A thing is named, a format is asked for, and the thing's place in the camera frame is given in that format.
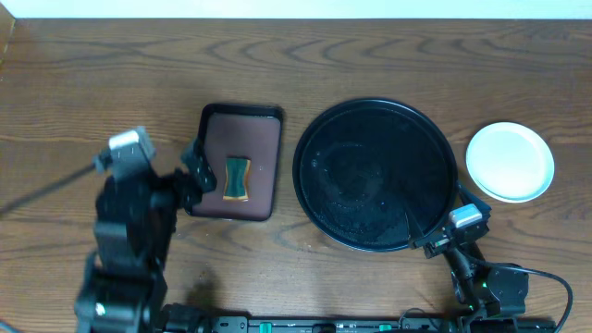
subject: black round tray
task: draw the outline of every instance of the black round tray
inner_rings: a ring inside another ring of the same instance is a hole
[[[383,99],[331,107],[301,137],[292,168],[298,200],[328,236],[353,248],[408,246],[408,220],[425,235],[446,223],[458,171],[438,127]]]

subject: white wall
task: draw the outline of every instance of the white wall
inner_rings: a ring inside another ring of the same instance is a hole
[[[592,19],[592,0],[0,0],[23,18]]]

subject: white plate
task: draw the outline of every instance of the white plate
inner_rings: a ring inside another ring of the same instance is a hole
[[[506,203],[524,203],[547,190],[555,163],[547,144],[531,129],[510,122],[484,127],[466,151],[475,184]]]

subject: round plate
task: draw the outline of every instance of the round plate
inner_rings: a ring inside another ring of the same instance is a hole
[[[555,173],[553,155],[543,139],[510,122],[478,131],[467,148],[466,166],[483,192],[506,203],[535,199]]]
[[[458,177],[436,125],[380,99],[349,101],[319,116],[298,143],[292,176],[310,219],[336,241],[367,251],[406,248],[409,218],[425,235],[441,227]]]

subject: brown tabletop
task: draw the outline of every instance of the brown tabletop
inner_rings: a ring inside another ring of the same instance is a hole
[[[461,179],[493,207],[478,243],[491,261],[566,278],[565,332],[592,330],[592,22],[509,20],[18,20],[0,68],[0,205],[83,167],[109,136],[139,125],[160,173],[213,102],[285,110],[274,212],[265,223],[179,212],[167,302],[252,315],[396,317],[456,301],[444,258],[364,253],[320,232],[298,204],[291,163],[306,126],[353,97],[428,115]],[[488,123],[539,133],[555,158],[549,190],[501,203],[466,180],[464,151]],[[73,331],[95,248],[91,175],[2,216],[0,317],[31,332]],[[565,290],[530,278],[527,314],[559,320]]]

